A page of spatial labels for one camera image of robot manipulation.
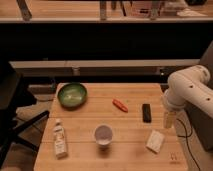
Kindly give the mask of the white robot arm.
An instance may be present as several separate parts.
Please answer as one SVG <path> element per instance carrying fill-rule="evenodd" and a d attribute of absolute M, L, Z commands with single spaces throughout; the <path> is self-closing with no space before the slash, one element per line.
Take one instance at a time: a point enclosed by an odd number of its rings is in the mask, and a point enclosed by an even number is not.
<path fill-rule="evenodd" d="M 195 105 L 213 118 L 213 90 L 207 87 L 210 72 L 203 65 L 195 65 L 173 72 L 168 77 L 168 88 L 161 99 L 165 108 L 163 125 L 171 128 L 176 114 L 187 102 Z"/>

